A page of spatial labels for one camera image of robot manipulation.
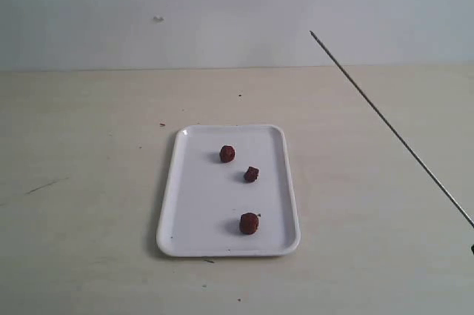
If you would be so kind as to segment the red date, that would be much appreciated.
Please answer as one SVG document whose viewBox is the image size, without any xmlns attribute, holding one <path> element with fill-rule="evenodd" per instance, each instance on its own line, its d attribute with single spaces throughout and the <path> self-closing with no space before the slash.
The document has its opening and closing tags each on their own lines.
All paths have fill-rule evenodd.
<svg viewBox="0 0 474 315">
<path fill-rule="evenodd" d="M 254 213 L 244 213 L 240 216 L 239 230 L 244 235 L 254 234 L 259 227 L 259 216 Z"/>
<path fill-rule="evenodd" d="M 224 145 L 219 152 L 219 158 L 222 163 L 228 163 L 233 161 L 235 156 L 236 151 L 231 145 Z"/>
<path fill-rule="evenodd" d="M 245 182 L 255 182 L 259 175 L 259 169 L 249 166 L 247 171 L 244 174 L 244 181 Z"/>
</svg>

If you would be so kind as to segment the white rectangular plastic tray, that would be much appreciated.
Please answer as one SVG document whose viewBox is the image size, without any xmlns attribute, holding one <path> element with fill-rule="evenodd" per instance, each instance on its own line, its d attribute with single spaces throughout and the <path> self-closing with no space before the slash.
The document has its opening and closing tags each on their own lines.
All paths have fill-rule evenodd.
<svg viewBox="0 0 474 315">
<path fill-rule="evenodd" d="M 236 151 L 222 163 L 224 145 Z M 259 169 L 245 182 L 248 167 Z M 239 230 L 244 213 L 258 230 Z M 156 231 L 172 257 L 265 257 L 292 253 L 301 231 L 287 143 L 275 125 L 191 125 L 176 134 Z"/>
</svg>

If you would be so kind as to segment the thin metal skewer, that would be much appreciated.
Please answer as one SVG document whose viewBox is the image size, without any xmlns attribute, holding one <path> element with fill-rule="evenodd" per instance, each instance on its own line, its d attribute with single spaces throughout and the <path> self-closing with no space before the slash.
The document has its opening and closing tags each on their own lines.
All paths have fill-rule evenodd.
<svg viewBox="0 0 474 315">
<path fill-rule="evenodd" d="M 323 41 L 317 37 L 317 35 L 312 31 L 309 30 L 309 34 L 312 36 L 313 40 L 316 44 L 325 52 L 328 58 L 332 61 L 332 63 L 338 68 L 341 74 L 346 78 L 346 80 L 355 88 L 358 94 L 362 97 L 362 99 L 370 106 L 370 108 L 374 111 L 374 113 L 382 120 L 382 122 L 387 126 L 387 128 L 391 131 L 391 133 L 400 141 L 400 143 L 404 146 L 404 148 L 408 151 L 408 153 L 414 158 L 414 160 L 418 163 L 418 165 L 423 169 L 423 171 L 429 176 L 429 178 L 434 182 L 434 184 L 438 187 L 438 189 L 449 199 L 450 203 L 453 207 L 461 214 L 461 216 L 466 220 L 467 224 L 473 228 L 473 220 L 462 208 L 459 202 L 455 199 L 455 197 L 451 194 L 451 192 L 446 189 L 443 183 L 437 178 L 437 176 L 428 168 L 428 166 L 424 163 L 424 161 L 418 156 L 418 154 L 412 149 L 409 143 L 403 138 L 403 136 L 393 127 L 390 121 L 385 117 L 385 115 L 379 110 L 376 104 L 371 100 L 371 98 L 366 94 L 366 92 L 359 86 L 356 80 L 347 72 L 347 70 L 343 67 L 343 65 L 338 61 L 338 59 L 330 52 L 329 48 L 323 43 Z"/>
</svg>

